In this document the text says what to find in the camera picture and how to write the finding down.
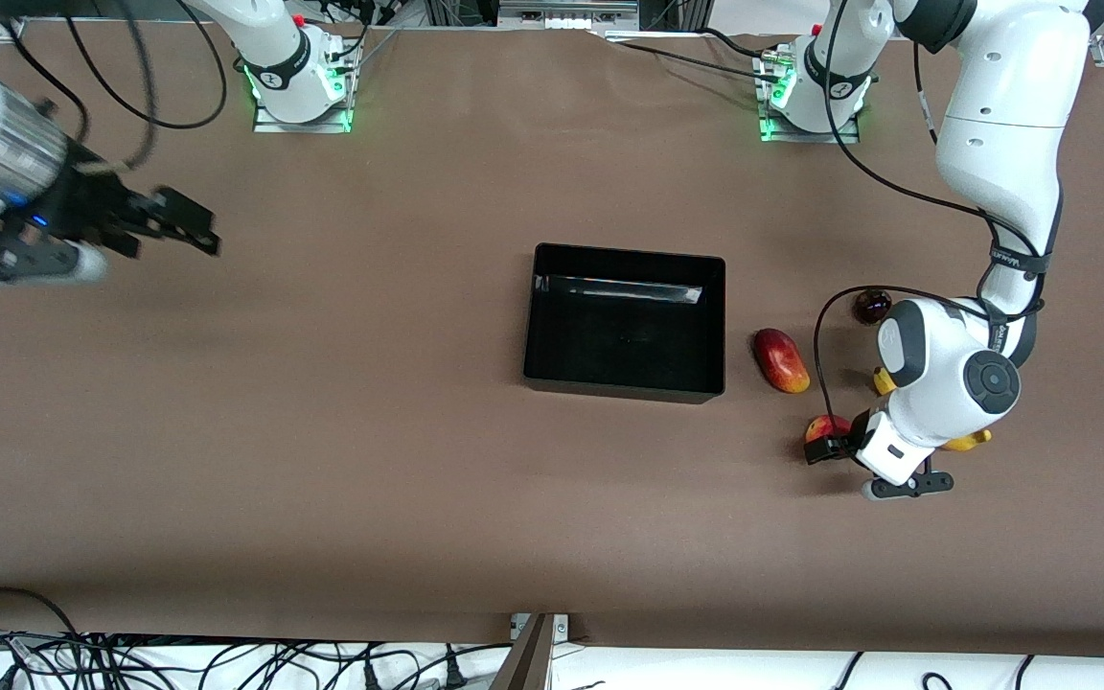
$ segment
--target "black cable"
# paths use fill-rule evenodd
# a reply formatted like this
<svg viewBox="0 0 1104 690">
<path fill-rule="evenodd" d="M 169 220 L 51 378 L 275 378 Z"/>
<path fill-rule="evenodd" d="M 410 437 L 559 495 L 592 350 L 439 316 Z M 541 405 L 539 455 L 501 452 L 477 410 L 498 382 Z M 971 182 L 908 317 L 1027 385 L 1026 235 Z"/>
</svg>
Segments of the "black cable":
<svg viewBox="0 0 1104 690">
<path fill-rule="evenodd" d="M 846 664 L 846 670 L 841 672 L 841 680 L 832 687 L 832 690 L 846 690 L 846 683 L 850 682 L 850 673 L 854 671 L 854 665 L 859 664 L 860 658 L 862 658 L 862 651 L 854 651 L 854 656 L 850 657 L 850 662 Z"/>
<path fill-rule="evenodd" d="M 969 209 L 969 206 L 965 206 L 964 204 L 956 204 L 956 202 L 954 201 L 938 200 L 938 198 L 932 197 L 930 195 L 930 193 L 915 192 L 912 189 L 906 189 L 905 187 L 902 187 L 901 184 L 898 184 L 895 182 L 890 182 L 890 180 L 885 179 L 880 173 L 877 173 L 877 171 L 869 169 L 867 167 L 867 163 L 860 161 L 859 158 L 856 157 L 854 153 L 850 151 L 850 148 L 849 146 L 846 145 L 846 141 L 841 140 L 841 132 L 838 130 L 838 123 L 832 117 L 831 98 L 829 98 L 828 93 L 831 93 L 829 88 L 831 88 L 831 76 L 832 76 L 832 71 L 831 71 L 832 47 L 838 40 L 838 28 L 841 26 L 841 13 L 846 12 L 847 3 L 849 3 L 849 0 L 841 0 L 841 3 L 838 3 L 838 14 L 837 18 L 832 20 L 832 30 L 829 32 L 828 47 L 825 49 L 825 117 L 829 120 L 829 131 L 831 131 L 832 139 L 838 144 L 838 148 L 841 149 L 841 152 L 846 153 L 846 158 L 849 158 L 850 162 L 853 163 L 854 167 L 858 167 L 860 171 L 867 173 L 868 177 L 874 179 L 875 182 L 884 184 L 884 187 L 892 189 L 892 191 L 905 193 L 906 197 L 911 197 L 913 200 L 925 201 L 927 202 L 927 204 L 935 204 L 937 206 L 943 206 L 945 209 L 960 211 L 960 213 L 964 214 L 975 215 L 978 219 L 983 219 L 985 222 L 998 223 L 1000 227 L 1007 230 L 1009 233 L 1011 233 L 1011 235 L 1016 236 L 1017 240 L 1023 242 L 1026 248 L 1029 250 L 1030 253 L 1036 253 L 1033 245 L 1025 236 L 1023 232 L 1020 232 L 1016 227 L 1008 227 L 1007 224 L 1000 222 L 999 219 L 995 217 L 995 215 L 987 214 L 986 211 L 981 209 Z"/>
<path fill-rule="evenodd" d="M 286 665 L 291 665 L 293 667 L 299 668 L 309 673 L 309 676 L 315 677 L 315 687 L 321 687 L 321 678 L 318 677 L 318 672 L 312 671 L 312 669 L 306 665 L 297 664 L 296 660 L 297 657 L 301 656 L 302 651 L 309 650 L 309 647 L 312 647 L 312 643 L 306 643 L 304 647 L 300 645 L 293 645 L 287 648 L 285 655 L 275 657 L 273 659 L 276 662 L 275 668 L 272 668 L 272 670 L 266 673 L 266 677 L 263 678 L 262 682 L 258 682 L 258 690 L 270 690 L 272 683 L 275 681 L 275 677 L 279 676 L 279 672 L 284 669 L 284 667 L 286 667 Z"/>
<path fill-rule="evenodd" d="M 66 628 L 67 633 L 71 633 L 75 637 L 78 637 L 78 633 L 75 630 L 75 624 L 71 623 L 71 618 L 67 617 L 66 612 L 62 611 L 61 606 L 57 606 L 52 599 L 45 597 L 43 594 L 38 594 L 32 590 L 23 590 L 22 586 L 0 586 L 0 594 L 12 594 L 17 597 L 28 597 L 34 599 L 34 602 L 40 602 L 44 607 L 49 608 L 49 612 L 57 616 L 57 620 L 62 622 L 62 627 Z"/>
<path fill-rule="evenodd" d="M 1016 669 L 1016 690 L 1020 690 L 1020 683 L 1025 680 L 1025 671 L 1029 668 L 1029 664 L 1033 662 L 1033 658 L 1037 655 L 1026 655 L 1025 660 L 1021 660 L 1020 667 Z"/>
<path fill-rule="evenodd" d="M 144 140 L 139 142 L 139 148 L 121 162 L 128 170 L 137 170 L 148 161 L 152 149 L 156 148 L 156 75 L 152 74 L 152 61 L 148 57 L 148 45 L 144 43 L 139 22 L 135 21 L 135 13 L 128 8 L 127 0 L 118 0 L 118 9 L 121 10 L 121 17 L 127 20 L 127 31 L 130 32 L 130 40 L 135 43 L 135 55 L 139 56 L 139 70 L 144 73 L 144 102 L 148 113 L 148 126 L 144 128 Z"/>
<path fill-rule="evenodd" d="M 919 103 L 923 106 L 923 119 L 927 120 L 927 134 L 932 136 L 932 144 L 940 144 L 940 136 L 934 131 L 932 121 L 932 108 L 927 105 L 927 95 L 923 91 L 923 70 L 919 66 L 919 53 L 921 45 L 914 44 L 914 88 L 919 92 Z"/>
<path fill-rule="evenodd" d="M 206 673 L 211 671 L 212 668 L 219 667 L 219 665 L 227 665 L 240 660 L 246 655 L 253 654 L 257 650 L 259 646 L 254 646 L 250 650 L 246 650 L 243 655 L 237 655 L 235 657 L 223 659 L 232 650 L 237 650 L 237 648 L 244 645 L 230 645 L 224 650 L 217 651 L 214 657 L 212 657 L 211 662 L 201 669 L 199 668 L 187 668 L 187 667 L 156 667 L 156 665 L 150 665 L 146 660 L 140 659 L 132 650 L 120 650 L 117 643 L 113 638 L 106 636 L 87 635 L 78 639 L 67 639 L 66 637 L 60 637 L 54 635 L 36 634 L 36 633 L 0 633 L 0 645 L 8 650 L 11 650 L 12 656 L 17 656 L 14 647 L 11 646 L 11 639 L 17 637 L 34 638 L 34 639 L 47 639 L 49 643 L 45 645 L 35 647 L 35 651 L 43 651 L 47 648 L 53 647 L 81 647 L 89 648 L 89 650 L 102 651 L 104 654 L 104 659 L 97 660 L 96 654 L 92 655 L 93 662 L 89 667 L 84 668 L 83 664 L 78 657 L 73 655 L 73 662 L 75 664 L 74 669 L 57 669 L 55 665 L 45 655 L 36 654 L 31 658 L 36 658 L 42 660 L 44 665 L 49 667 L 49 672 L 35 671 L 35 669 L 28 668 L 26 665 L 22 665 L 23 672 L 33 673 L 33 676 L 42 677 L 56 677 L 59 682 L 61 682 L 64 690 L 70 690 L 71 686 L 66 682 L 66 677 L 75 677 L 76 682 L 82 680 L 85 687 L 88 686 L 91 678 L 97 676 L 105 678 L 105 684 L 102 690 L 112 690 L 117 687 L 121 690 L 128 690 L 130 687 L 128 681 L 141 682 L 144 686 L 150 687 L 153 690 L 177 690 L 177 687 L 172 684 L 170 678 L 166 677 L 166 672 L 201 672 L 202 678 L 206 677 Z M 119 664 L 118 659 L 126 660 L 128 664 Z M 150 676 L 157 678 L 157 682 L 150 681 L 148 678 L 142 678 L 139 676 L 140 672 L 150 673 Z"/>
<path fill-rule="evenodd" d="M 509 647 L 512 647 L 511 643 L 497 643 L 497 645 L 481 645 L 478 647 L 467 647 L 465 650 L 457 650 L 454 652 L 454 655 L 446 655 L 439 659 L 433 660 L 432 662 L 422 665 L 422 667 L 416 669 L 416 672 L 413 672 L 407 678 L 404 678 L 403 680 L 396 682 L 393 690 L 403 690 L 403 686 L 407 686 L 408 682 L 412 683 L 412 690 L 415 690 L 415 687 L 420 682 L 420 677 L 422 676 L 422 673 L 428 672 L 429 669 L 437 667 L 437 665 L 445 664 L 452 656 L 460 657 L 463 655 L 474 655 L 477 651 L 501 650 L 502 648 L 509 648 Z"/>
<path fill-rule="evenodd" d="M 50 73 L 44 65 L 36 62 L 36 57 L 34 57 L 32 52 L 28 51 L 25 45 L 23 45 L 23 41 L 19 38 L 17 31 L 14 31 L 14 26 L 11 25 L 10 21 L 3 23 L 3 28 L 4 30 L 8 30 L 8 34 L 11 36 L 11 43 L 13 43 L 17 51 L 19 51 L 19 56 L 23 57 L 23 62 L 28 62 L 28 66 L 31 66 L 36 74 L 40 74 L 45 82 L 52 84 L 54 88 L 60 91 L 63 96 L 66 96 L 66 99 L 75 106 L 75 109 L 79 114 L 79 127 L 75 134 L 75 141 L 84 144 L 84 140 L 88 137 L 88 127 L 92 127 L 92 117 L 88 115 L 87 105 L 84 105 L 84 102 L 76 96 L 75 93 L 66 86 L 66 84 L 62 83 L 62 79 L 59 79 L 53 75 L 53 73 Z"/>
<path fill-rule="evenodd" d="M 211 669 L 214 669 L 215 666 L 216 666 L 215 662 L 219 662 L 220 657 L 222 657 L 224 655 L 227 655 L 229 650 L 231 650 L 231 648 L 232 647 L 223 648 L 223 650 L 217 651 L 217 654 L 215 654 L 215 656 L 211 657 L 211 664 L 206 665 L 206 668 L 203 669 L 201 676 L 199 676 L 199 690 L 203 690 L 203 687 L 206 686 L 206 683 L 208 683 L 208 677 L 211 673 Z M 263 648 L 263 645 L 259 645 L 258 647 L 255 647 L 254 650 L 251 650 L 251 654 L 253 654 L 253 651 L 262 650 L 262 648 Z"/>
<path fill-rule="evenodd" d="M 331 56 L 331 59 L 333 59 L 333 61 L 337 61 L 340 57 L 347 57 L 351 55 L 352 51 L 355 51 L 357 47 L 360 47 L 360 44 L 364 43 L 364 34 L 368 32 L 369 32 L 369 25 L 363 25 L 362 28 L 360 28 L 360 35 L 355 36 L 355 43 L 351 44 L 349 47 L 343 47 L 343 51 L 341 53 L 335 53 Z"/>
<path fill-rule="evenodd" d="M 631 47 L 635 51 L 654 53 L 656 55 L 662 55 L 664 57 L 671 57 L 672 61 L 689 62 L 689 64 L 701 65 L 702 67 L 709 67 L 710 70 L 718 70 L 721 71 L 722 73 L 737 74 L 741 76 L 758 79 L 758 82 L 768 82 L 771 84 L 778 82 L 778 77 L 775 77 L 773 75 L 757 74 L 754 73 L 754 71 L 750 70 L 736 70 L 735 67 L 714 65 L 713 62 L 698 61 L 697 57 L 688 57 L 686 55 L 678 55 L 675 53 L 667 53 L 666 51 L 658 51 L 657 47 L 647 47 L 647 45 L 637 45 L 635 43 L 629 43 L 626 40 L 622 40 L 618 43 L 622 44 L 624 47 Z"/>
<path fill-rule="evenodd" d="M 338 686 L 338 679 L 340 679 L 340 677 L 347 672 L 347 669 L 351 668 L 351 665 L 362 660 L 364 656 L 368 656 L 369 651 L 373 650 L 376 647 L 381 647 L 381 643 L 369 643 L 368 645 L 365 645 L 364 649 L 361 650 L 360 654 L 357 654 L 354 657 L 347 660 L 346 665 L 341 665 L 341 667 L 338 668 L 338 671 L 335 672 L 335 676 L 332 676 L 330 680 L 326 681 L 326 686 L 321 687 L 321 690 L 333 690 L 333 687 Z"/>
<path fill-rule="evenodd" d="M 263 665 L 261 665 L 258 668 L 254 669 L 254 672 L 251 672 L 250 676 L 246 676 L 245 680 L 242 680 L 241 684 L 236 686 L 236 690 L 245 690 L 245 687 L 250 684 L 250 681 L 254 680 L 254 677 L 257 677 L 258 673 L 266 671 L 266 669 L 268 667 L 270 667 L 270 665 L 273 664 L 273 660 L 275 660 L 275 657 L 278 656 L 278 655 L 279 655 L 279 646 L 276 645 L 275 655 L 272 655 L 270 657 L 268 657 L 266 659 L 266 662 L 263 662 Z"/>
<path fill-rule="evenodd" d="M 734 40 L 731 40 L 730 35 L 724 34 L 722 31 L 716 30 L 716 28 L 710 28 L 710 26 L 700 28 L 700 30 L 697 30 L 696 33 L 713 35 L 714 39 L 719 39 L 722 41 L 722 43 L 726 44 L 726 47 L 730 47 L 731 51 L 735 51 L 741 55 L 747 55 L 750 57 L 761 57 L 761 51 L 750 51 L 750 49 L 744 47 L 744 45 L 740 45 Z"/>
<path fill-rule="evenodd" d="M 73 21 L 73 19 L 66 18 L 66 28 L 67 31 L 70 31 L 71 33 L 71 39 L 75 40 L 75 47 L 78 49 L 79 56 L 84 59 L 84 64 L 88 66 L 88 71 L 91 71 L 93 77 L 97 79 L 97 84 L 100 84 L 100 88 L 104 88 L 105 93 L 108 93 L 109 97 L 113 98 L 114 102 L 117 102 L 118 105 L 121 105 L 123 108 L 126 108 L 127 113 L 135 115 L 136 118 L 139 118 L 146 123 L 153 124 L 153 126 L 164 127 L 164 129 L 178 129 L 178 130 L 199 129 L 199 127 L 209 126 L 209 124 L 214 121 L 215 118 L 220 117 L 221 113 L 224 113 L 224 106 L 229 103 L 229 76 L 226 75 L 226 73 L 224 73 L 224 61 L 220 56 L 220 51 L 217 47 L 215 47 L 214 41 L 211 40 L 211 34 L 208 33 L 206 28 L 203 28 L 202 22 L 199 21 L 199 18 L 195 17 L 195 13 L 193 13 L 192 10 L 190 10 L 190 6 L 187 4 L 184 0 L 174 0 L 174 3 L 178 3 L 180 6 L 181 11 L 183 11 L 187 14 L 187 17 L 190 18 L 190 21 L 193 22 L 193 25 L 198 28 L 199 33 L 202 34 L 202 40 L 203 42 L 206 43 L 206 49 L 211 51 L 211 55 L 215 60 L 215 73 L 217 73 L 217 75 L 220 76 L 219 104 L 215 104 L 215 107 L 210 115 L 208 115 L 205 118 L 201 118 L 195 121 L 170 123 L 167 120 L 159 119 L 153 113 L 151 114 L 141 113 L 139 108 L 135 108 L 134 105 L 128 104 L 126 98 L 121 97 L 121 95 L 119 95 L 119 93 L 115 91 L 114 87 L 109 84 L 108 79 L 105 78 L 105 75 L 100 73 L 100 68 L 96 66 L 96 61 L 93 61 L 92 53 L 88 53 L 87 45 L 84 44 L 84 36 L 79 35 L 78 28 L 75 26 L 75 21 Z"/>
<path fill-rule="evenodd" d="M 425 669 L 421 668 L 420 657 L 417 657 L 416 655 L 413 655 L 412 651 L 410 651 L 410 650 L 392 650 L 392 651 L 382 651 L 381 654 L 374 654 L 373 651 L 369 651 L 369 655 L 365 657 L 364 660 L 365 660 L 365 664 L 368 664 L 369 660 L 371 660 L 371 659 L 383 659 L 383 658 L 386 658 L 386 657 L 399 657 L 399 656 L 411 657 L 412 664 L 416 665 L 416 671 L 413 672 L 411 676 L 407 677 L 408 679 L 412 679 L 412 678 L 415 679 L 415 680 L 412 681 L 412 687 L 413 687 L 413 689 L 415 689 L 416 686 L 420 686 L 420 677 L 424 676 Z M 399 687 L 403 687 L 403 682 L 400 682 L 400 684 L 395 686 L 395 688 L 397 689 Z"/>
<path fill-rule="evenodd" d="M 940 682 L 942 682 L 943 687 L 945 687 L 945 690 L 952 690 L 952 682 L 948 682 L 947 678 L 942 677 L 940 676 L 938 672 L 934 671 L 923 673 L 923 679 L 921 679 L 921 686 L 923 686 L 923 690 L 933 690 L 932 686 L 930 686 L 930 682 L 932 682 L 933 680 L 938 680 Z"/>
<path fill-rule="evenodd" d="M 454 654 L 454 647 L 446 643 L 446 690 L 459 690 L 468 683 L 468 679 L 463 677 L 463 669 L 459 668 L 459 656 Z"/>
<path fill-rule="evenodd" d="M 17 659 L 14 660 L 14 664 L 12 664 L 12 667 L 23 672 L 23 677 L 25 677 L 25 680 L 28 681 L 28 690 L 36 690 L 36 681 L 34 680 L 34 678 L 32 678 L 32 675 L 28 671 L 28 664 L 25 664 L 25 660 L 19 658 L 19 656 L 14 654 L 14 650 L 11 651 L 11 655 L 12 658 Z"/>
</svg>

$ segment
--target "black plastic bin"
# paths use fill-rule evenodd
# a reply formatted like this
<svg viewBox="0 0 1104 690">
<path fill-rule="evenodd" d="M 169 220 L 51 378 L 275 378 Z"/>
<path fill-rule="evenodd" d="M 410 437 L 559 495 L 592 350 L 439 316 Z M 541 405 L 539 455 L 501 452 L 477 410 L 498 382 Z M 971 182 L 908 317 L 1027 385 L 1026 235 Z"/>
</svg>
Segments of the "black plastic bin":
<svg viewBox="0 0 1104 690">
<path fill-rule="evenodd" d="M 527 384 L 675 403 L 719 396 L 724 293 L 722 258 L 540 244 Z"/>
</svg>

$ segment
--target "table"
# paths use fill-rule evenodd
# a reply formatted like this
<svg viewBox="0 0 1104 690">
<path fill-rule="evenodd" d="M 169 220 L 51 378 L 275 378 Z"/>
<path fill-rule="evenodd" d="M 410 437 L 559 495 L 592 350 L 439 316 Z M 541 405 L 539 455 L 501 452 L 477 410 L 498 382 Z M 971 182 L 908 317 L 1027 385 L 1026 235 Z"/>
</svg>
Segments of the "table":
<svg viewBox="0 0 1104 690">
<path fill-rule="evenodd" d="M 124 28 L 84 34 L 140 104 Z M 193 26 L 146 36 L 162 115 L 205 113 Z M 64 28 L 25 42 L 88 102 L 92 148 L 130 152 L 141 124 Z M 947 195 L 909 45 L 877 68 L 856 153 Z M 925 62 L 936 113 L 955 74 Z M 61 97 L 11 47 L 0 78 Z M 608 645 L 1104 654 L 1104 70 L 1060 153 L 1020 406 L 940 457 L 954 492 L 884 503 L 859 497 L 861 468 L 803 465 L 822 403 L 763 383 L 745 338 L 806 350 L 825 298 L 871 280 L 972 293 L 981 223 L 831 146 L 762 142 L 742 77 L 586 33 L 403 32 L 365 66 L 350 135 L 251 135 L 233 83 L 223 117 L 162 132 L 127 177 L 214 210 L 222 257 L 152 243 L 96 287 L 0 289 L 0 585 L 87 629 L 486 639 L 511 612 L 564 611 Z M 726 258 L 728 392 L 527 389 L 539 242 Z M 875 335 L 845 311 L 824 357 L 853 414 Z M 17 604 L 1 624 L 54 625 Z"/>
</svg>

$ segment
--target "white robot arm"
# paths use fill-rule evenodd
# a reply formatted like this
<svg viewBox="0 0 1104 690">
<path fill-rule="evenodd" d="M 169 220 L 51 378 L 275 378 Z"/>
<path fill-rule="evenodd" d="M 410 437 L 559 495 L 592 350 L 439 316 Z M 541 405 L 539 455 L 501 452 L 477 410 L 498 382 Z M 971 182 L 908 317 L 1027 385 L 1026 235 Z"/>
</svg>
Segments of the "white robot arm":
<svg viewBox="0 0 1104 690">
<path fill-rule="evenodd" d="M 189 0 L 233 40 L 258 100 L 276 119 L 318 118 L 346 97 L 341 36 L 297 25 L 284 0 Z"/>
<path fill-rule="evenodd" d="M 351 49 L 318 26 L 298 25 L 284 0 L 190 3 L 231 36 L 258 99 L 276 119 L 308 121 L 346 96 Z M 0 19 L 65 10 L 66 0 L 0 0 Z M 213 219 L 168 188 L 150 197 L 128 191 L 105 161 L 0 84 L 0 285 L 102 279 L 108 262 L 97 245 L 136 257 L 137 236 L 167 236 L 215 254 Z"/>
<path fill-rule="evenodd" d="M 1020 397 L 1017 367 L 1033 349 L 1031 311 L 1062 208 L 1057 150 L 1101 22 L 1091 26 L 1085 8 L 1085 0 L 834 0 L 819 35 L 794 44 L 800 83 L 781 109 L 818 132 L 831 131 L 825 84 L 834 119 L 845 123 L 871 83 L 890 21 L 928 51 L 955 45 L 963 61 L 936 163 L 955 192 L 995 220 L 978 300 L 958 300 L 985 316 L 912 298 L 878 331 L 898 389 L 854 420 L 850 443 L 853 457 L 890 485 L 910 481 L 934 449 L 980 432 Z"/>
</svg>

